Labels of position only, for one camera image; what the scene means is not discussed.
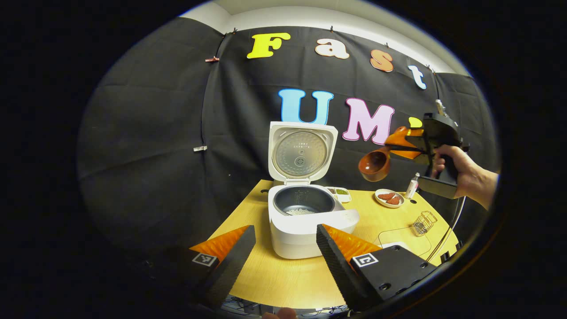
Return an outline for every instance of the human hand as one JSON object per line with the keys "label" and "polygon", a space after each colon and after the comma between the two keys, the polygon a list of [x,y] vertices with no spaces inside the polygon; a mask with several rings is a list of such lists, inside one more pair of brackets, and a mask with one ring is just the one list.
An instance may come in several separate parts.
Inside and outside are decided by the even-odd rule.
{"label": "human hand", "polygon": [[280,308],[277,315],[273,313],[264,313],[262,319],[297,319],[297,313],[291,308]]}
{"label": "human hand", "polygon": [[496,191],[498,174],[487,171],[477,165],[463,150],[457,146],[442,145],[435,149],[431,177],[445,169],[445,160],[441,155],[448,155],[453,159],[455,168],[459,172],[457,177],[457,191],[455,198],[468,196],[488,209]]}

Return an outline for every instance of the table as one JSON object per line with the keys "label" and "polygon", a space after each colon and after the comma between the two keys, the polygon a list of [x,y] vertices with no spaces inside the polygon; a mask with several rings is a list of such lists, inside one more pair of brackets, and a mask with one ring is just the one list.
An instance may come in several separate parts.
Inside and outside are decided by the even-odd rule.
{"label": "table", "polygon": [[[273,181],[261,180],[209,239],[245,225],[254,225],[256,245],[248,257],[230,294],[255,303],[274,307],[316,309],[344,305],[323,256],[284,259],[272,248],[268,217],[268,192]],[[403,241],[411,251],[426,259],[448,228],[447,222],[419,194],[399,208],[379,204],[372,191],[349,190],[352,201],[345,209],[357,209],[360,221],[353,235],[377,245]],[[409,226],[422,211],[431,211],[438,219],[424,236],[416,237]],[[438,266],[446,251],[456,252],[457,237],[451,232],[445,245],[430,263]]]}

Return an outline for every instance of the metal basket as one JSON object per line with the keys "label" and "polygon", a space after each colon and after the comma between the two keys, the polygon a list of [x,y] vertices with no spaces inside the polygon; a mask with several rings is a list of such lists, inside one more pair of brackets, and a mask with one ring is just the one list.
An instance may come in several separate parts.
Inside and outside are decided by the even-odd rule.
{"label": "metal basket", "polygon": [[423,211],[412,224],[413,234],[423,236],[437,222],[437,218],[430,211]]}

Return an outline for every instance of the white wall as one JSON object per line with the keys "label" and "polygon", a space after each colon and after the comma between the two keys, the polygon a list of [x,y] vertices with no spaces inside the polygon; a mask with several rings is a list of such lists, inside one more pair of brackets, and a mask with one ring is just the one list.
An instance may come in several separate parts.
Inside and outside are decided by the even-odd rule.
{"label": "white wall", "polygon": [[[394,20],[399,20],[398,17],[384,10],[381,10],[380,14],[387,14],[391,17],[389,20],[390,25],[393,25]],[[238,30],[246,30],[271,26],[300,26],[323,29],[329,29],[333,26],[333,30],[336,31],[364,37],[382,44],[388,43],[388,46],[392,49],[410,56],[424,65],[430,65],[435,72],[469,75],[460,61],[433,38],[421,42],[428,45],[433,51],[438,52],[437,55],[418,42],[391,28],[359,16],[335,10],[316,7],[281,6],[230,15],[218,4],[208,2],[186,12],[181,17],[203,22],[221,33],[232,31],[235,27]],[[411,24],[402,24],[405,28],[405,33],[416,37],[426,36]]]}

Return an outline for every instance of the small bottle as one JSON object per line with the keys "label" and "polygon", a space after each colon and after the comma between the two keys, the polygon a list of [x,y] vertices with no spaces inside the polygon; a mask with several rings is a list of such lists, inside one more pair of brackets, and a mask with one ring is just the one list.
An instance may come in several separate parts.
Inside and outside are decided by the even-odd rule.
{"label": "small bottle", "polygon": [[416,193],[417,186],[419,185],[417,183],[417,179],[419,178],[419,176],[420,176],[420,173],[416,173],[416,176],[414,178],[412,178],[411,181],[409,181],[408,190],[405,191],[405,198],[411,199],[413,197],[413,194]]}

